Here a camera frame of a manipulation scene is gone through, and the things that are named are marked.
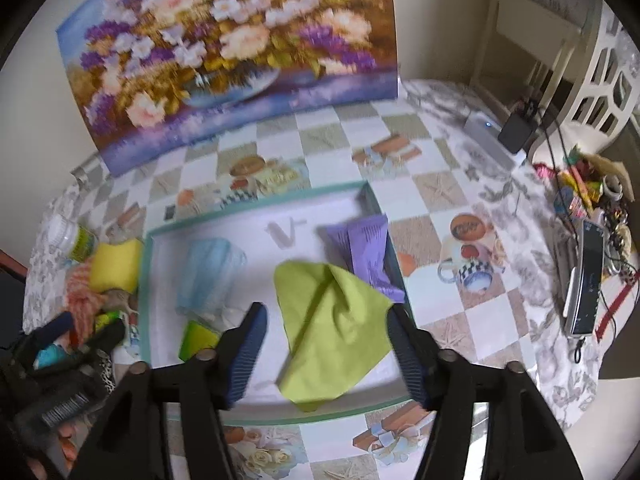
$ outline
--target chair backrest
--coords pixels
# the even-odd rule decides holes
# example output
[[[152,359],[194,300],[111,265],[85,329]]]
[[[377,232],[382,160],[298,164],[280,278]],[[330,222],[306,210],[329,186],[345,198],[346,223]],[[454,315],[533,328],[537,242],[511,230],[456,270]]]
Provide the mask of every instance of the chair backrest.
[[[574,130],[594,130],[587,145],[580,144],[591,153],[613,142],[640,96],[640,75],[634,77],[629,67],[623,66],[618,51],[620,21],[606,3],[599,5],[602,12],[598,33],[592,35],[593,47],[588,46],[593,55],[584,60],[582,77],[577,79],[559,114]]]

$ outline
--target orange cloth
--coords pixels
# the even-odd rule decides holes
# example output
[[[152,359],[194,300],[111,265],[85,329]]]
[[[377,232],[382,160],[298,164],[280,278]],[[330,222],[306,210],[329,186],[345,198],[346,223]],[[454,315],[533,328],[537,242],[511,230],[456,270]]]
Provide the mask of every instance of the orange cloth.
[[[103,294],[97,294],[89,288],[91,265],[94,258],[88,258],[84,263],[69,271],[65,283],[65,310],[74,317],[74,327],[77,341],[82,344],[94,333],[94,318],[107,300]]]

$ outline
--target green sponge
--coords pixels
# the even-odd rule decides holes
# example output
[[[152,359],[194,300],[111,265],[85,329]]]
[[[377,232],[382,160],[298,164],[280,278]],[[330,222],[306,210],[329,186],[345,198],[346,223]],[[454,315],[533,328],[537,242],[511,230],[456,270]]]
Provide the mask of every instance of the green sponge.
[[[181,361],[188,361],[203,348],[215,348],[218,341],[220,341],[219,334],[191,320],[184,328],[178,357]]]

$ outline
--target red strap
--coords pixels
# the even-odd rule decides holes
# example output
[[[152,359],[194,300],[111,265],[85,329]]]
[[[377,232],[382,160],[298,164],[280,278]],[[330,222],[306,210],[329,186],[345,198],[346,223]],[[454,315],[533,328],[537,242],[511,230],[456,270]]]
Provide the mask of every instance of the red strap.
[[[604,316],[602,317],[602,321],[600,322],[599,327],[596,329],[596,338],[598,339],[598,343],[602,339],[602,336],[604,335],[604,331],[607,329],[607,325],[611,321],[611,318],[618,311],[623,301],[626,300],[626,297],[631,292],[631,289],[634,288],[634,285],[638,281],[638,278],[640,278],[640,271],[636,272],[633,283],[631,283],[631,285],[626,284],[623,287],[623,289],[618,294],[617,298],[613,301],[613,303],[609,305],[609,309],[604,313]]]

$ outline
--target purple wrapper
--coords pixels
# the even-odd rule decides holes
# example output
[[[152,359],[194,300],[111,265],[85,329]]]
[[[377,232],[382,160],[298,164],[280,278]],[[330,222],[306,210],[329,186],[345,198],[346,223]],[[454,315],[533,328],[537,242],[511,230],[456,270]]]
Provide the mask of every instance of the purple wrapper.
[[[328,226],[326,233],[351,272],[393,302],[402,303],[404,291],[391,284],[384,269],[387,226],[386,215],[375,215]]]

